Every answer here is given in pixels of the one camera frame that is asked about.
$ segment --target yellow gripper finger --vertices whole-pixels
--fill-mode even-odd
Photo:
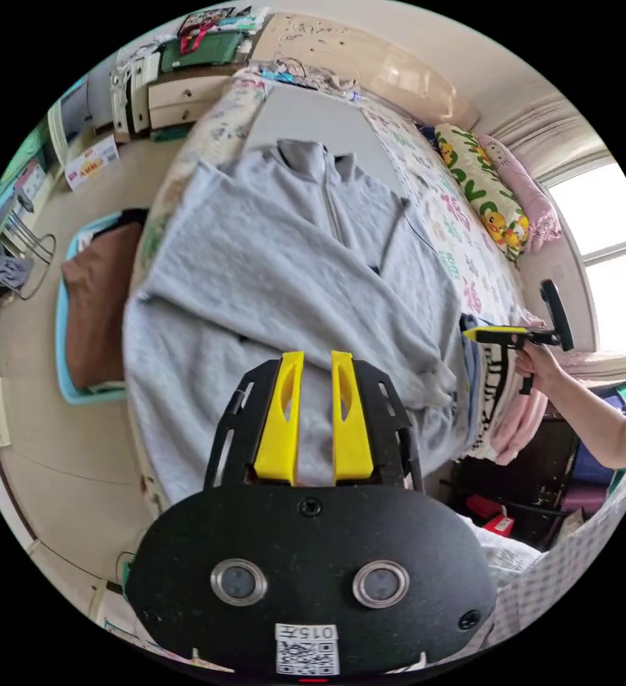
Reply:
[[[303,352],[285,352],[282,355],[254,463],[254,470],[259,479],[284,481],[292,486],[296,482],[303,370]]]
[[[369,479],[373,471],[363,405],[349,352],[332,352],[332,463],[335,484]]]
[[[471,341],[477,341],[477,334],[492,333],[492,334],[526,334],[527,329],[523,327],[474,327],[463,331],[463,335]]]

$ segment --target label sticker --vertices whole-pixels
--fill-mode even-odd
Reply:
[[[339,674],[337,627],[276,624],[277,673],[329,677]]]
[[[509,517],[504,517],[504,518],[494,527],[494,529],[495,529],[496,531],[505,531],[505,530],[508,528],[509,524],[511,524],[512,521],[513,521],[513,520],[510,519]]]

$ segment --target pink blanket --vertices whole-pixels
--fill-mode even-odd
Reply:
[[[544,243],[561,235],[561,224],[553,203],[505,145],[487,135],[478,136],[478,139],[499,178],[511,189],[530,221],[527,249],[532,253],[539,252]]]
[[[518,325],[522,327],[543,327],[543,319],[519,307]],[[516,384],[522,388],[522,378],[516,376]],[[516,394],[506,408],[506,414],[498,424],[490,444],[497,454],[495,462],[506,465],[524,448],[537,433],[547,408],[547,397],[536,389],[530,395]]]

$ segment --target camera lens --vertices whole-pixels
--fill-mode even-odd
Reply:
[[[358,571],[352,590],[361,605],[379,610],[396,605],[406,595],[408,584],[408,572],[401,565],[377,560]]]
[[[263,572],[248,560],[223,560],[211,573],[213,593],[228,605],[253,605],[263,598],[267,581]]]

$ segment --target floral bedsheet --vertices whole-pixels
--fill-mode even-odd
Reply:
[[[416,203],[429,240],[462,295],[462,311],[496,325],[513,324],[523,305],[513,265],[496,248],[441,156],[412,122],[370,100],[359,103]]]
[[[137,286],[154,261],[168,219],[200,159],[219,165],[239,156],[256,115],[273,83],[244,70],[237,72],[223,97],[192,127],[173,161],[146,219],[136,252],[131,287]]]

